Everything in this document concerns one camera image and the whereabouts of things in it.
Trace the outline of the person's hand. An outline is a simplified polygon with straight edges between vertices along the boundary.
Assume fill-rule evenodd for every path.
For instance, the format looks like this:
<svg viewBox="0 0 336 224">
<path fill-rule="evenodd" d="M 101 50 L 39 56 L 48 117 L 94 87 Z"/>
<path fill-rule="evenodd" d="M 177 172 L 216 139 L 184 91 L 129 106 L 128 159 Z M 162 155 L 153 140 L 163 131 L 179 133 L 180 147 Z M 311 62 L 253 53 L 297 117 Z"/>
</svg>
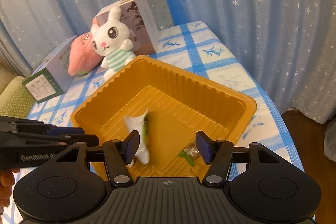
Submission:
<svg viewBox="0 0 336 224">
<path fill-rule="evenodd" d="M 12 186 L 15 184 L 14 174 L 18 173 L 20 169 L 2 170 L 0 176 L 0 205 L 8 207 L 10 204 L 10 197 L 12 195 Z"/>
</svg>

